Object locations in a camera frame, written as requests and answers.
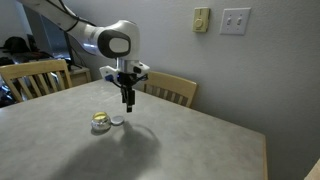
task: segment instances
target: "dark bag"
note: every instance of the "dark bag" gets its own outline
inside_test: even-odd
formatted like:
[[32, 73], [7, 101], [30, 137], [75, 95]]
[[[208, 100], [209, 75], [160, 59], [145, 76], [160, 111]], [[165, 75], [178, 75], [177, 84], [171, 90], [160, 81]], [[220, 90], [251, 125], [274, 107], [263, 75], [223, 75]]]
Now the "dark bag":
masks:
[[30, 49], [28, 48], [26, 41], [21, 37], [15, 36], [7, 39], [3, 47], [1, 47], [1, 49], [7, 49], [7, 51], [3, 52], [11, 54], [30, 52]]
[[10, 65], [10, 64], [14, 64], [12, 59], [9, 59], [8, 57], [0, 58], [0, 66]]

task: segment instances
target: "gray table top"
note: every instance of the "gray table top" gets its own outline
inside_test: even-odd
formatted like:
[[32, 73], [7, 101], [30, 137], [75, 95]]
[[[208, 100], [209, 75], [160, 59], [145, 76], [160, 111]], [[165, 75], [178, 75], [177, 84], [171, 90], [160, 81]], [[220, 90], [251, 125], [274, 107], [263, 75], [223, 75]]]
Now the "gray table top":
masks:
[[[102, 80], [0, 109], [0, 179], [263, 179], [265, 136]], [[91, 134], [105, 111], [126, 122]]]

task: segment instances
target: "switch plate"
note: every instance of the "switch plate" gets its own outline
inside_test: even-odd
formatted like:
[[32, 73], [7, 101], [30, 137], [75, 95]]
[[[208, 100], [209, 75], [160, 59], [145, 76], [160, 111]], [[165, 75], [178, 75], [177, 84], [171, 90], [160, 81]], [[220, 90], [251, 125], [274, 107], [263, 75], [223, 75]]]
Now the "switch plate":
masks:
[[202, 7], [194, 9], [193, 32], [207, 32], [209, 14], [210, 8]]
[[244, 35], [251, 8], [224, 9], [220, 34]]

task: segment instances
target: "chair back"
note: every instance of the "chair back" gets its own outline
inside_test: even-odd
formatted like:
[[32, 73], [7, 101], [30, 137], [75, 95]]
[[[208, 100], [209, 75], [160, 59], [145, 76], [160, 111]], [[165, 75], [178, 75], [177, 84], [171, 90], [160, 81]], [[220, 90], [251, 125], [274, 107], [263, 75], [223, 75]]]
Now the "chair back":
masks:
[[17, 102], [24, 101], [22, 94], [25, 94], [27, 99], [33, 99], [72, 87], [64, 60], [2, 66], [0, 75]]
[[197, 83], [165, 74], [151, 71], [144, 83], [143, 91], [162, 99], [190, 107], [197, 90]]

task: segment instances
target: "wall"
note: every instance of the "wall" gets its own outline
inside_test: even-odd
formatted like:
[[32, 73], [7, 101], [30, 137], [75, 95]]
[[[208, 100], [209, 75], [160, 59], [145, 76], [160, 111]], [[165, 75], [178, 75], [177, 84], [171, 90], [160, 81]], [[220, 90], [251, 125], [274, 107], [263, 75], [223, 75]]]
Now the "wall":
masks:
[[[270, 179], [303, 179], [320, 157], [317, 0], [66, 3], [99, 26], [119, 19], [136, 22], [141, 61], [153, 70], [198, 82], [196, 110], [267, 136]], [[206, 34], [191, 31], [193, 9], [201, 6], [212, 10]], [[234, 7], [252, 7], [247, 33], [220, 35], [223, 9]], [[99, 67], [114, 64], [81, 50], [79, 55], [94, 79], [100, 78]]]
[[[2, 0], [0, 12], [0, 47], [11, 36], [19, 36], [27, 40], [27, 33], [30, 34], [31, 30], [23, 14], [21, 4], [12, 0]], [[0, 57], [3, 56], [10, 56], [10, 54], [2, 53], [0, 50]]]

